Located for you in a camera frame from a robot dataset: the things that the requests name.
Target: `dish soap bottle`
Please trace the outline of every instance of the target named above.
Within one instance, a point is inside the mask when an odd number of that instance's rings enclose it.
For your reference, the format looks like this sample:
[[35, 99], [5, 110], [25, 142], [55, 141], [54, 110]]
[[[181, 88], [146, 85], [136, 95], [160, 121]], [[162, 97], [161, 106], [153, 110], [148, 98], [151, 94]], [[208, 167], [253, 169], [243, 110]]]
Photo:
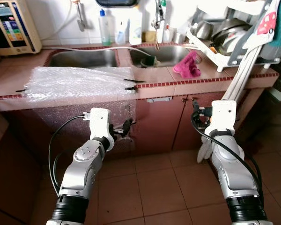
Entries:
[[141, 44], [141, 22], [142, 13], [139, 11], [137, 5], [132, 9], [130, 14], [129, 43], [132, 45]]
[[111, 45], [111, 34], [109, 31], [108, 18], [105, 15], [105, 11], [101, 9], [99, 17], [101, 41], [104, 46]]

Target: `cabinet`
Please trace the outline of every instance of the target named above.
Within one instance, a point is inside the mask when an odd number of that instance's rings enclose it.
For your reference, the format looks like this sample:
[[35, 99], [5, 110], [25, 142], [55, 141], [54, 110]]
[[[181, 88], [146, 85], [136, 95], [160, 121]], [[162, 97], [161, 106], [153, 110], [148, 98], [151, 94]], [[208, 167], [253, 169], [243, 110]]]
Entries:
[[14, 218], [0, 212], [0, 225], [22, 225], [23, 223], [15, 220]]
[[192, 150], [201, 146], [201, 136], [192, 127], [191, 114], [193, 113], [192, 99], [195, 99], [200, 107], [211, 106], [214, 100], [220, 100], [225, 92], [204, 93], [187, 96], [187, 101], [179, 122], [177, 135], [173, 144], [173, 150]]
[[7, 131], [0, 141], [0, 210], [28, 223], [40, 179], [40, 166]]
[[169, 152], [183, 112], [186, 96], [173, 97], [170, 101], [147, 100], [136, 102], [136, 124], [131, 137], [135, 142], [134, 155]]
[[[211, 106], [213, 100], [222, 98], [224, 92], [211, 92], [192, 95], [200, 106]], [[52, 108], [30, 109], [6, 112], [4, 115], [17, 137], [36, 156], [41, 164], [47, 164], [48, 144], [53, 132], [67, 119], [89, 112], [92, 107], [108, 108], [111, 123], [122, 125], [128, 118], [136, 121], [131, 127], [130, 136], [134, 140], [117, 141], [107, 158], [120, 158], [130, 155], [145, 155], [169, 152], [171, 150], [197, 149], [201, 145], [200, 135], [191, 125], [191, 96], [174, 96], [169, 101], [147, 99], [107, 102], [85, 105], [68, 105]], [[77, 119], [69, 123], [58, 135], [53, 145], [53, 157], [64, 150], [60, 167], [67, 167], [72, 161], [72, 152], [89, 138], [89, 122]]]

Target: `plastic bottle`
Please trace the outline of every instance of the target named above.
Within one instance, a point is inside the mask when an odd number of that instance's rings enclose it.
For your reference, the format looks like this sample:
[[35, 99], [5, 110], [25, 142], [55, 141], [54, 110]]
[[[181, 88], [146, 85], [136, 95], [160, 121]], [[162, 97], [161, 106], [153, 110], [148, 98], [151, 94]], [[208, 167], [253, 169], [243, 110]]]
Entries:
[[103, 9], [100, 11], [99, 24], [102, 44], [104, 46], [111, 45], [111, 34], [109, 30], [108, 18]]
[[141, 22], [142, 13], [139, 11], [139, 7], [135, 6], [130, 14], [129, 43], [132, 45], [141, 44]]
[[115, 41], [118, 45], [123, 45], [126, 42], [126, 28], [127, 28], [127, 19], [121, 19], [117, 24], [117, 33]]

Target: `kitchen sink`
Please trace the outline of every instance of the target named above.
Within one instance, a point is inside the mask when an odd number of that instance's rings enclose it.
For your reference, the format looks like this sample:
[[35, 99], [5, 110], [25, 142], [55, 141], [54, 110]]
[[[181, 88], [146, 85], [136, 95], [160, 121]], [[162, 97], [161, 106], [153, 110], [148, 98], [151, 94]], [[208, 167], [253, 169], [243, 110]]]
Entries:
[[[180, 62], [190, 52], [187, 48], [174, 45], [174, 46], [159, 46], [160, 50], [156, 50], [155, 47], [143, 47], [138, 48], [152, 56], [156, 56], [160, 62], [156, 67], [172, 67], [176, 63]], [[130, 55], [133, 65], [142, 68], [141, 60], [146, 57], [145, 54], [130, 50]]]
[[97, 52], [60, 52], [52, 56], [49, 67], [118, 67], [116, 53], [113, 50]]

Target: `black cable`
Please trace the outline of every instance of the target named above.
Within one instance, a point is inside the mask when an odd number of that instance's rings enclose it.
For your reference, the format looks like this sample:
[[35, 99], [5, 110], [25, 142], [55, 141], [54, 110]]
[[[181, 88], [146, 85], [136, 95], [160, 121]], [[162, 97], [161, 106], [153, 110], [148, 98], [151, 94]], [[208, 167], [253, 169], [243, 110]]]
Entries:
[[206, 137], [207, 139], [211, 140], [212, 142], [220, 145], [222, 148], [224, 148], [226, 151], [228, 151], [231, 155], [233, 155], [237, 160], [239, 160], [243, 165], [244, 167], [250, 172], [250, 174], [252, 175], [252, 177], [254, 178], [256, 184], [257, 184], [257, 189], [259, 191], [259, 194], [260, 194], [260, 200], [261, 200], [261, 203], [262, 203], [262, 207], [263, 207], [263, 191], [262, 191], [262, 184], [260, 182], [260, 180], [258, 179], [258, 177], [256, 176], [256, 174], [254, 173], [254, 171], [251, 169], [251, 167], [243, 160], [241, 159], [234, 151], [232, 151], [229, 147], [227, 147], [226, 145], [224, 145], [223, 143], [219, 142], [218, 140], [212, 138], [211, 136], [201, 132], [197, 125], [196, 125], [196, 122], [194, 120], [194, 117], [195, 116], [199, 116], [200, 113], [199, 111], [195, 111], [192, 113], [191, 115], [191, 121], [192, 121], [192, 126], [195, 128], [195, 130], [197, 132], [199, 132], [202, 136]]
[[58, 183], [57, 178], [56, 178], [56, 165], [57, 165], [58, 159], [62, 155], [62, 153], [63, 152], [59, 153], [55, 157], [55, 160], [54, 160], [54, 163], [53, 163], [53, 179], [54, 179], [54, 182], [56, 183], [56, 186], [57, 186], [58, 190], [60, 189], [60, 186], [59, 186], [59, 183]]
[[66, 121], [63, 125], [61, 125], [55, 132], [54, 134], [52, 135], [51, 137], [51, 140], [49, 142], [49, 147], [48, 147], [48, 163], [49, 163], [49, 174], [50, 174], [50, 179], [51, 179], [51, 182], [53, 184], [53, 187], [54, 187], [54, 190], [56, 192], [56, 194], [58, 195], [58, 191], [59, 191], [59, 187], [58, 187], [58, 184], [55, 182], [55, 180], [53, 179], [53, 171], [51, 169], [51, 144], [55, 138], [55, 136], [59, 133], [59, 131], [69, 122], [71, 122], [72, 120], [75, 120], [77, 118], [80, 118], [80, 117], [84, 117], [84, 115], [81, 115], [81, 116], [74, 116], [72, 117], [71, 119], [69, 119], [68, 121]]
[[254, 158], [247, 154], [247, 153], [244, 153], [250, 160], [251, 162], [254, 164], [254, 167], [257, 171], [257, 176], [258, 176], [258, 180], [259, 180], [259, 192], [260, 192], [260, 198], [261, 198], [261, 202], [262, 202], [262, 206], [263, 206], [263, 188], [262, 188], [262, 176], [261, 176], [261, 172], [260, 172], [260, 169], [259, 169], [259, 166], [257, 164], [257, 162], [254, 160]]
[[57, 184], [58, 189], [60, 189], [60, 185], [59, 185], [59, 183], [58, 183], [58, 181], [57, 181], [57, 178], [56, 178], [57, 162], [58, 162], [58, 160], [59, 160], [59, 157], [60, 157], [62, 154], [68, 152], [68, 151], [73, 151], [73, 149], [65, 150], [65, 151], [59, 153], [59, 154], [55, 157], [55, 160], [54, 160], [54, 162], [53, 162], [53, 179], [54, 179], [54, 182]]

